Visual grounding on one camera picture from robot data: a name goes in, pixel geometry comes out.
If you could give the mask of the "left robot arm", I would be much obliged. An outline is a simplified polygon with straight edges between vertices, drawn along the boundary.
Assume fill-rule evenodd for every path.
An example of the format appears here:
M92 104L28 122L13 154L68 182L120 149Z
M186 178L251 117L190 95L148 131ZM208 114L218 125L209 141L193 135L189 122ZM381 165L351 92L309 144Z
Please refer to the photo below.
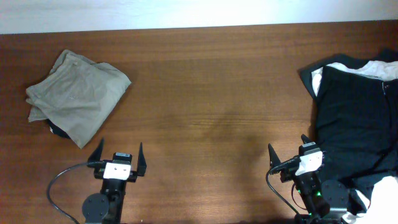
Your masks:
M147 168L142 145L135 170L131 154L115 152L111 160L102 160L103 147L104 139L88 158L87 166L94 170L94 178L102 181L101 190L88 196L82 205L85 223L89 224L120 223L126 186L145 176Z

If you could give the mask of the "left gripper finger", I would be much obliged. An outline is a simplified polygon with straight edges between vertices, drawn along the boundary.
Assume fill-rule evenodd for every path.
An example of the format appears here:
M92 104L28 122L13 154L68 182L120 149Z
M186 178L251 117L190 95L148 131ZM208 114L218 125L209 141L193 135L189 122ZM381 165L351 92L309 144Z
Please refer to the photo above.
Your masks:
M104 147L104 138L101 139L99 142L97 148L91 153L91 155L88 158L88 162L99 162L101 159L101 155L103 152L103 147Z
M139 177L145 176L146 169L147 169L147 164L146 164L146 159L144 157L143 144L140 143L139 154L137 159L137 176Z

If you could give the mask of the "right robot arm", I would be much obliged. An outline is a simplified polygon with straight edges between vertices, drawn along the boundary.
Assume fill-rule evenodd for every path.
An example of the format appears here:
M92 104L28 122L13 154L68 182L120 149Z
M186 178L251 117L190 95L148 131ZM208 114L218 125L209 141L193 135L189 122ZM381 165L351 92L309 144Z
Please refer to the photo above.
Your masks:
M304 224L343 223L342 216L348 210L349 190L337 180L321 180L323 151L306 135L301 135L303 144L298 155L287 161L280 161L271 144L268 145L270 169L266 174L268 187L294 212L294 222ZM301 214L288 202L269 181L270 175L280 175L282 183L292 181L292 191L297 191L305 206L306 214Z

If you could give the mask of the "black shorts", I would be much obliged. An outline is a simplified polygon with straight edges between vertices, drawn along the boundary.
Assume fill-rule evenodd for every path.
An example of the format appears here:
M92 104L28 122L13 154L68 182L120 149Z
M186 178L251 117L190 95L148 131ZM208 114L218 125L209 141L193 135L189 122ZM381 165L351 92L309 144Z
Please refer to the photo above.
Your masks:
M369 59L336 54L299 74L317 106L320 179L343 183L352 191L349 212L364 213L359 195L371 198L378 182L397 176L397 51Z

